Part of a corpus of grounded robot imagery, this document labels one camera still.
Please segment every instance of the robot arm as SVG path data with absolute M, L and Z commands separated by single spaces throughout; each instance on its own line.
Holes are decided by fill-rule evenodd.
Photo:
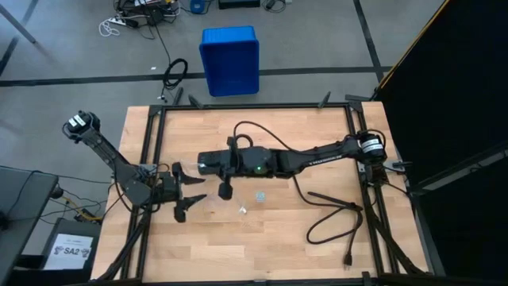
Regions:
M 185 175 L 180 163 L 174 163 L 170 172 L 157 172 L 152 165 L 130 164 L 100 133 L 101 122 L 91 112 L 79 111 L 62 126 L 63 133 L 76 144 L 83 141 L 106 163 L 114 173 L 125 195 L 134 206 L 152 203 L 176 202 L 175 219 L 185 222 L 185 212 L 206 195 L 184 198 L 181 184 L 198 184 L 204 179 Z
M 237 140 L 246 138 L 250 147 L 238 149 Z M 314 147 L 305 151 L 294 149 L 266 149 L 253 146 L 252 139 L 245 134 L 228 138 L 228 150 L 203 152 L 198 155 L 199 173 L 218 175 L 224 183 L 219 187 L 219 196 L 231 199 L 232 177 L 289 179 L 305 168 L 344 158 L 357 159 L 366 165 L 382 164 L 387 155 L 379 135 L 359 132 L 347 135 L 343 141 Z
M 148 202 L 151 188 L 146 184 L 149 170 L 131 165 L 100 133 L 101 121 L 93 113 L 78 112 L 62 127 L 63 133 L 77 144 L 83 141 L 114 172 L 116 181 L 125 190 L 132 204 L 140 206 Z

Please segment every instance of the wooden table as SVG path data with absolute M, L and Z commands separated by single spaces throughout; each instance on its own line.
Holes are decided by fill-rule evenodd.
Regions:
M 397 159 L 382 103 L 363 105 L 368 128 L 385 133 L 389 159 Z M 133 164 L 140 159 L 147 118 L 147 106 L 130 107 L 127 112 L 120 152 Z M 182 161 L 188 175 L 199 176 L 193 164 L 198 153 L 226 149 L 226 138 L 241 120 L 260 123 L 295 149 L 342 140 L 348 133 L 343 108 L 169 111 L 160 162 Z M 152 158 L 157 122 L 156 118 L 148 158 Z M 249 134 L 255 145 L 282 148 L 255 126 L 242 126 L 239 133 Z M 393 185 L 405 188 L 401 176 L 393 173 L 388 176 Z M 185 196 L 208 194 L 188 211 L 186 223 L 173 219 L 174 203 L 164 204 L 152 216 L 144 282 L 351 278 L 360 277 L 363 271 L 375 276 L 365 221 L 353 245 L 353 265 L 345 270 L 342 260 L 349 236 L 322 245 L 306 242 L 309 227 L 334 209 L 304 203 L 292 180 L 235 178 L 233 199 L 223 201 L 217 196 L 220 180 L 216 176 L 203 177 L 206 178 L 203 184 L 183 186 Z M 315 191 L 363 205 L 354 160 L 307 168 L 297 177 L 304 193 Z M 265 202 L 256 201 L 258 191 L 266 195 Z M 395 241 L 416 266 L 426 270 L 408 198 L 389 186 L 383 187 L 383 195 Z M 116 199 L 117 194 L 112 191 L 108 207 Z M 247 209 L 246 214 L 239 212 L 242 206 Z M 345 232 L 355 220 L 355 213 L 342 211 L 315 229 L 311 237 L 318 240 Z M 118 203 L 103 223 L 93 278 L 104 273 L 117 256 L 124 245 L 128 224 L 129 213 Z M 383 263 L 389 271 L 385 246 L 380 237 L 379 240 Z M 131 277 L 138 250 L 133 251 Z

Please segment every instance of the floor tile line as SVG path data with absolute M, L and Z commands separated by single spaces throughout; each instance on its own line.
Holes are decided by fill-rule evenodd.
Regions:
M 383 70 L 381 68 L 381 63 L 379 62 L 378 53 L 375 50 L 374 41 L 372 40 L 371 36 L 371 30 L 368 28 L 367 19 L 365 19 L 364 9 L 360 4 L 360 0 L 353 0 L 353 3 L 355 4 L 356 14 L 358 15 L 358 19 L 360 20 L 362 31 L 364 32 L 368 53 L 371 56 L 374 68 L 376 68 L 375 75 L 378 78 L 378 82 L 381 82 L 381 79 L 383 79 L 384 77 Z
M 23 25 L 26 25 L 29 22 L 30 17 L 32 17 L 33 11 L 35 10 L 35 6 L 37 5 L 38 2 L 39 0 L 32 0 L 30 2 L 30 5 L 26 10 L 25 15 L 21 19 L 21 23 Z M 9 46 L 7 47 L 6 52 L 4 52 L 3 57 L 0 60 L 0 76 L 2 76 L 3 71 L 6 69 L 7 63 L 9 63 L 10 57 L 13 55 L 14 49 L 16 48 L 18 41 L 19 34 L 13 37 L 13 39 L 9 43 Z
M 389 71 L 391 67 L 338 67 L 338 68 L 276 68 L 260 70 L 261 76 L 269 75 L 315 75 L 315 74 L 341 74 L 341 73 L 376 73 L 379 69 Z M 164 75 L 120 75 L 120 76 L 95 76 L 82 78 L 62 79 L 23 79 L 23 80 L 0 80 L 0 87 L 35 87 L 61 84 L 84 84 L 84 83 L 124 83 L 162 80 Z M 203 72 L 187 73 L 185 79 L 205 79 Z

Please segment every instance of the blue bin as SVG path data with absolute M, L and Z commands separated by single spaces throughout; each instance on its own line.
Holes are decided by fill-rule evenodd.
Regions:
M 260 43 L 252 26 L 205 29 L 199 51 L 210 95 L 260 90 Z

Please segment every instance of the power strip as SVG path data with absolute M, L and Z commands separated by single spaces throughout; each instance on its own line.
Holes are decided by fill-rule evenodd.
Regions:
M 107 20 L 109 23 L 117 24 L 117 25 L 124 25 L 127 26 L 124 19 L 118 19 L 116 17 L 111 17 Z

